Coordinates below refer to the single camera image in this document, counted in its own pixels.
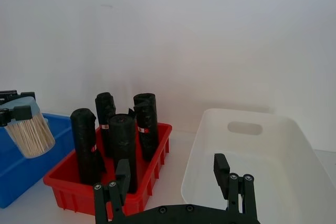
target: white wall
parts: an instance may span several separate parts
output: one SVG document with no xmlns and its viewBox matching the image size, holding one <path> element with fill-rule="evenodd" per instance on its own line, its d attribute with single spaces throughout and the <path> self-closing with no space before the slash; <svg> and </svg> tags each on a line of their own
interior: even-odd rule
<svg viewBox="0 0 336 224">
<path fill-rule="evenodd" d="M 159 119 L 196 131 L 211 107 L 295 119 L 336 151 L 336 0 L 0 0 L 0 89 L 44 111 L 117 110 L 154 92 Z"/>
</svg>

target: bin handle hole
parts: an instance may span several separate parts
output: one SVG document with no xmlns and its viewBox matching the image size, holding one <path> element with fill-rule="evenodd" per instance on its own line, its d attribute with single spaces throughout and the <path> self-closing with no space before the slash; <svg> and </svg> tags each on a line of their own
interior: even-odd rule
<svg viewBox="0 0 336 224">
<path fill-rule="evenodd" d="M 256 123 L 230 122 L 227 129 L 233 133 L 260 135 L 263 132 L 263 127 Z"/>
</svg>

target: white table surface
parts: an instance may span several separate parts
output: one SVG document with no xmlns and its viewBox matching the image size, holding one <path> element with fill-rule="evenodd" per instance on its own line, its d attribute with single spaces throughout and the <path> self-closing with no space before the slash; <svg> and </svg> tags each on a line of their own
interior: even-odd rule
<svg viewBox="0 0 336 224">
<path fill-rule="evenodd" d="M 181 184 L 195 134 L 173 131 L 170 153 L 160 170 L 146 209 L 182 204 Z M 336 153 L 316 151 L 336 186 Z M 5 209 L 0 209 L 0 223 L 5 224 L 93 224 L 94 216 L 63 210 L 56 205 L 53 191 L 40 180 Z"/>
</svg>

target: red label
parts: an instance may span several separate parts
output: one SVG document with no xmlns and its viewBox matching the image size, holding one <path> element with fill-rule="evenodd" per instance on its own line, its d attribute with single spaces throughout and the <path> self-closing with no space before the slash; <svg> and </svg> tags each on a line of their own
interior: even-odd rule
<svg viewBox="0 0 336 224">
<path fill-rule="evenodd" d="M 108 124 L 100 124 L 99 126 L 103 130 L 108 130 L 109 129 L 109 125 Z"/>
<path fill-rule="evenodd" d="M 140 128 L 138 127 L 138 131 L 141 133 L 149 133 L 149 129 L 144 129 L 144 128 Z"/>
<path fill-rule="evenodd" d="M 95 152 L 96 149 L 97 149 L 97 145 L 95 144 L 95 145 L 92 147 L 91 152 Z"/>
</svg>

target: screw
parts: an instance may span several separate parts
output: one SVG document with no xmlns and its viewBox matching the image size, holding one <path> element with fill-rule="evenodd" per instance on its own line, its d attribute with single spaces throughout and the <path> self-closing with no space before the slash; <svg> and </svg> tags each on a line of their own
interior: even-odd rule
<svg viewBox="0 0 336 224">
<path fill-rule="evenodd" d="M 188 212 L 192 212 L 192 211 L 194 211 L 194 207 L 193 207 L 192 205 L 188 205 L 188 206 L 186 207 L 186 210 L 187 210 Z"/>
<path fill-rule="evenodd" d="M 248 181 L 251 181 L 252 177 L 251 176 L 245 176 L 245 179 L 248 180 Z"/>
<path fill-rule="evenodd" d="M 166 212 L 167 212 L 167 208 L 166 207 L 160 207 L 159 208 L 159 213 L 165 214 Z"/>
</svg>

